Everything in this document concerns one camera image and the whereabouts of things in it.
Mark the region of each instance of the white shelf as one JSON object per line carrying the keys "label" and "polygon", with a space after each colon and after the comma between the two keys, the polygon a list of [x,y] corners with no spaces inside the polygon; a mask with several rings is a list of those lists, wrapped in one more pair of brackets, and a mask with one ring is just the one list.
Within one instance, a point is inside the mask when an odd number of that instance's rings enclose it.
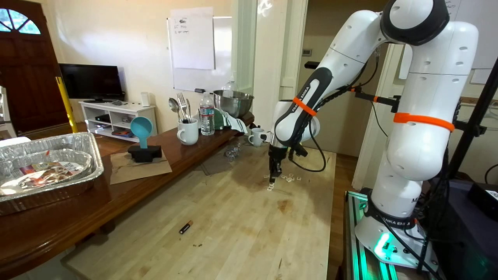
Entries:
{"label": "white shelf", "polygon": [[111,104],[111,102],[79,102],[86,123],[86,129],[91,134],[119,138],[125,141],[138,141],[136,137],[128,137],[128,123],[135,116],[146,116],[152,123],[152,134],[156,134],[155,126],[155,107],[153,106],[135,106],[135,104]]}

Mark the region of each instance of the wooden door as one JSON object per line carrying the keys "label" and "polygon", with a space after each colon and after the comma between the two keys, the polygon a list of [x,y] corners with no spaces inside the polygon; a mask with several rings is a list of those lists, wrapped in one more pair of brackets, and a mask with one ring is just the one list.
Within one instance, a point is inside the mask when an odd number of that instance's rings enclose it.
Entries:
{"label": "wooden door", "polygon": [[54,76],[58,65],[38,3],[0,0],[0,84],[15,130],[66,121]]}

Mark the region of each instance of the foil tray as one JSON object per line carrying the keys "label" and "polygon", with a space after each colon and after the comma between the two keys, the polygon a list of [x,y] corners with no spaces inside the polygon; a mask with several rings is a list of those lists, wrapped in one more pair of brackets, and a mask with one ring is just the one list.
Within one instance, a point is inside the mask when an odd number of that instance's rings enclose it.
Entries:
{"label": "foil tray", "polygon": [[0,214],[23,211],[83,193],[103,171],[96,141],[88,132],[65,134],[0,148],[0,185],[19,177],[19,168],[30,160],[37,165],[43,154],[60,162],[75,162],[82,168],[63,180],[0,196]]}

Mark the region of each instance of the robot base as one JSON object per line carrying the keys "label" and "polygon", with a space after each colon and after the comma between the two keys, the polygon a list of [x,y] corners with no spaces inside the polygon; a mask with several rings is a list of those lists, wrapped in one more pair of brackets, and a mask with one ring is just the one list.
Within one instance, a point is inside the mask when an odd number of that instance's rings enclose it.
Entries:
{"label": "robot base", "polygon": [[[399,230],[391,228],[401,241],[410,247],[410,250],[416,255],[421,255],[423,247],[423,235],[419,235],[421,228],[415,224],[412,228]],[[418,266],[418,258],[413,256],[404,246],[399,242],[388,228],[373,219],[371,216],[363,216],[357,225],[354,227],[354,235],[357,241],[368,249],[379,261],[415,269]],[[427,244],[424,253],[424,263],[430,267],[430,270],[437,270],[437,258],[432,252],[430,242]]]}

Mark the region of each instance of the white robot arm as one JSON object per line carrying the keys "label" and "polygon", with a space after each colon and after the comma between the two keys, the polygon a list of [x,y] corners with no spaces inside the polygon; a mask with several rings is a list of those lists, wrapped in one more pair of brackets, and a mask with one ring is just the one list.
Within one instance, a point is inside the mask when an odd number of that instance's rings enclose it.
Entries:
{"label": "white robot arm", "polygon": [[[449,22],[444,0],[390,0],[382,12],[357,11],[348,17],[300,93],[275,120],[268,146],[270,182],[279,176],[287,149],[301,152],[300,141],[317,134],[314,113],[352,85],[381,43],[407,43],[413,54],[368,210],[354,233],[382,261],[415,267],[421,242],[404,233],[423,235],[412,211],[421,182],[440,171],[452,113],[477,45],[477,29]],[[374,249],[381,235],[391,230],[401,241],[390,242],[398,253],[388,253],[385,260],[385,253]],[[423,263],[424,269],[435,267],[429,253]]]}

